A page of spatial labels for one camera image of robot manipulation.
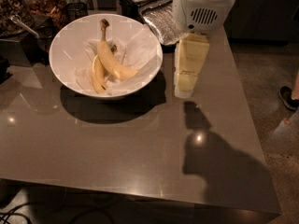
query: banana stem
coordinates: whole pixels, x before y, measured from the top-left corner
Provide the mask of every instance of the banana stem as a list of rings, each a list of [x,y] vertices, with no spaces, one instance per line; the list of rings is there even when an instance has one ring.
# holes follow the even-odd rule
[[[102,40],[106,41],[106,28],[110,25],[106,19],[100,21],[101,31],[102,31]]]

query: bowl rim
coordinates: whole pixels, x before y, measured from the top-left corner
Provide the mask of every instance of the bowl rim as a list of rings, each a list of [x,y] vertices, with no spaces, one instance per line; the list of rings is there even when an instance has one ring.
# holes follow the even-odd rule
[[[122,99],[124,98],[125,96],[128,96],[130,94],[133,94],[137,91],[140,91],[141,89],[143,89],[144,87],[146,87],[149,83],[151,83],[151,81],[157,76],[157,74],[159,73],[160,69],[161,69],[161,66],[162,66],[162,63],[163,63],[163,50],[162,50],[162,46],[158,40],[158,38],[156,37],[156,35],[153,36],[153,38],[156,40],[157,44],[160,44],[160,46],[157,47],[157,53],[158,53],[158,56],[161,58],[161,61],[159,62],[159,65],[157,65],[157,68],[155,69],[153,76],[151,76],[151,79],[149,80],[149,82],[147,83],[144,83],[141,85],[140,88],[136,89],[136,90],[133,90],[133,91],[129,91],[128,93],[125,93],[125,94],[120,94],[120,95],[113,95],[113,96],[101,96],[99,94],[92,94],[92,93],[86,93],[84,92],[84,90],[76,90],[72,87],[69,87],[67,85],[67,82],[64,82],[59,74],[56,74],[56,72],[54,72],[54,66],[52,64],[52,57],[53,57],[53,54],[54,52],[52,51],[53,50],[53,47],[54,47],[54,41],[55,39],[57,39],[58,37],[60,38],[61,37],[61,33],[63,32],[63,30],[67,29],[67,27],[73,23],[77,23],[77,22],[80,22],[82,19],[88,19],[89,17],[120,17],[120,18],[125,18],[126,20],[129,20],[129,21],[132,21],[134,23],[138,23],[140,24],[140,26],[143,26],[144,24],[141,23],[140,21],[137,21],[137,20],[134,20],[132,18],[128,18],[128,17],[125,17],[125,16],[122,16],[122,15],[119,15],[119,14],[114,14],[114,13],[97,13],[97,14],[91,14],[91,15],[88,15],[88,16],[84,16],[82,18],[79,18],[77,20],[74,20],[74,21],[71,21],[69,22],[64,28],[62,28],[57,34],[56,36],[53,38],[52,40],[52,43],[50,45],[50,51],[49,51],[49,63],[50,63],[50,68],[53,72],[53,74],[55,75],[55,77],[64,85],[66,86],[68,89],[70,89],[71,91],[74,91],[76,93],[79,93],[81,95],[84,95],[84,96],[88,96],[88,97],[92,97],[92,98],[96,98],[96,99],[101,99],[101,100],[118,100],[118,99]]]

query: cable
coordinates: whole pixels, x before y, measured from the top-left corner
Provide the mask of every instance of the cable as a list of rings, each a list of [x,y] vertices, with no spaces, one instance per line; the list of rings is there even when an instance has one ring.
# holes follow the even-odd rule
[[[4,224],[10,224],[10,222],[8,222],[9,218],[11,216],[19,216],[19,217],[23,217],[26,221],[27,221],[27,224],[32,224],[31,220],[29,217],[27,217],[26,215],[22,214],[22,213],[13,213],[13,214],[10,214],[9,217],[7,219],[4,219],[3,217],[0,217],[0,220],[3,220],[4,221]]]
[[[81,217],[83,217],[87,214],[93,213],[93,212],[100,212],[100,213],[104,214],[112,224],[115,224],[114,219],[110,213],[108,213],[107,211],[105,211],[103,209],[98,209],[98,208],[89,209],[89,210],[86,210],[86,211],[78,214],[77,216],[73,217],[73,219],[71,219],[71,221],[68,224],[74,224]]]
[[[20,209],[20,208],[22,208],[22,207],[24,207],[24,206],[26,206],[26,205],[31,205],[31,204],[39,204],[39,203],[23,203],[23,204],[20,204],[20,205],[17,205],[17,206],[15,206],[14,208],[12,208],[12,209],[10,209],[7,213],[5,213],[3,216],[1,216],[1,219],[4,221],[4,224],[8,224],[9,222],[8,222],[8,220],[9,220],[9,218],[11,217],[11,216],[20,216],[21,214],[15,214],[15,212],[18,210],[18,209]]]

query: peeled banana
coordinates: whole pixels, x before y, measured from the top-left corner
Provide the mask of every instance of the peeled banana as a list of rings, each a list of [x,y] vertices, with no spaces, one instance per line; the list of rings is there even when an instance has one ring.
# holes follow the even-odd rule
[[[109,22],[106,19],[102,19],[100,24],[102,38],[97,45],[97,54],[101,64],[113,77],[120,81],[133,77],[138,70],[120,64],[114,58],[111,48],[106,41],[106,28],[109,26]]]
[[[105,82],[105,69],[97,55],[93,59],[92,84],[97,93],[103,93],[107,88]]]

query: white bowl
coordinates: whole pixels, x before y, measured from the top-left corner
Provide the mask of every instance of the white bowl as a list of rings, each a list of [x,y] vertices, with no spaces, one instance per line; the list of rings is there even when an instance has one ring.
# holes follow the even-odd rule
[[[97,94],[94,89],[84,87],[78,82],[78,71],[92,67],[91,54],[86,44],[91,40],[99,40],[102,36],[100,20],[110,23],[107,28],[107,40],[116,39],[120,44],[128,44],[138,32],[143,33],[142,39],[134,39],[125,56],[129,60],[142,60],[144,64],[135,77],[112,86],[112,92]],[[54,75],[69,89],[83,95],[99,99],[118,99],[139,91],[149,84],[160,70],[163,52],[157,37],[146,25],[115,14],[95,14],[70,22],[53,39],[50,46],[50,67]]]

